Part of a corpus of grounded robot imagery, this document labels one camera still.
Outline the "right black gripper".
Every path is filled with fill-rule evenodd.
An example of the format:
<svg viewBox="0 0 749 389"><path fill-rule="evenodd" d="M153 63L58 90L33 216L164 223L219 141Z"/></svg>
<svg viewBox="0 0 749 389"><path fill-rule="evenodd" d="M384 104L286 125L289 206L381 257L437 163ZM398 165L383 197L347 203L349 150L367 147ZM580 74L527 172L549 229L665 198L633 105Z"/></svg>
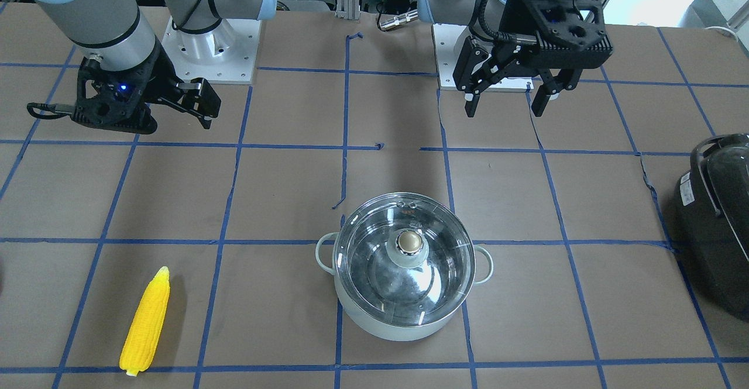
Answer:
<svg viewBox="0 0 749 389"><path fill-rule="evenodd" d="M156 42L144 61L125 71L105 70L102 57L84 58L75 103L28 103L27 112L35 119L68 117L88 128L152 134L157 130L152 104L190 114L209 130L219 115L221 98L205 78L179 82L163 46Z"/></svg>

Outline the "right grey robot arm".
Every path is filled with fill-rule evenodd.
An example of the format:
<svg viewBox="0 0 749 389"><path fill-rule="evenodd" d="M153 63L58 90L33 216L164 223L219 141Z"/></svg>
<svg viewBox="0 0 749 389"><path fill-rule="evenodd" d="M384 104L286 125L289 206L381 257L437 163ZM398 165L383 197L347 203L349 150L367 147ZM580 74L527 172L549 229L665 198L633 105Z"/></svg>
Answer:
<svg viewBox="0 0 749 389"><path fill-rule="evenodd" d="M238 56L232 19L261 21L276 13L277 0L164 0L179 50L208 66ZM35 119L68 117L84 127L152 134L150 105L196 117L204 129L219 115L221 99L208 79L179 77L169 54L136 0L35 0L83 54L73 104L29 103Z"/></svg>

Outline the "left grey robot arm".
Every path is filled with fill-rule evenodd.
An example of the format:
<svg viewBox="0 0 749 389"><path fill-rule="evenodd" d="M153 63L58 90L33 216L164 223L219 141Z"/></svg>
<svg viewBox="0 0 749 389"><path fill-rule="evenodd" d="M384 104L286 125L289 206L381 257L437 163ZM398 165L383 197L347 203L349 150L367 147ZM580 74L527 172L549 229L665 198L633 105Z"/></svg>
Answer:
<svg viewBox="0 0 749 389"><path fill-rule="evenodd" d="M539 117L583 71L613 55L599 0L418 0L426 23L465 26L453 83L475 115L480 95L507 78L540 77L532 101Z"/></svg>

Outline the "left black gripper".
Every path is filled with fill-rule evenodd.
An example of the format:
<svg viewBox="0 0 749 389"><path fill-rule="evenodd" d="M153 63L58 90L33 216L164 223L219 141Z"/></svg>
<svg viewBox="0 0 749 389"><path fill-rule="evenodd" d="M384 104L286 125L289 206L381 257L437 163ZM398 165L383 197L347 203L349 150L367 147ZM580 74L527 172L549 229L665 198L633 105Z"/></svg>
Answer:
<svg viewBox="0 0 749 389"><path fill-rule="evenodd" d="M614 48L599 0L506 0L501 32L532 37L516 50L517 43L497 43L491 51L473 36L465 38L453 82L465 93L465 112L474 117L481 93L508 77L538 75L541 86L531 111L541 117L552 97L574 90L579 70L602 66ZM553 75L551 69L559 69Z"/></svg>

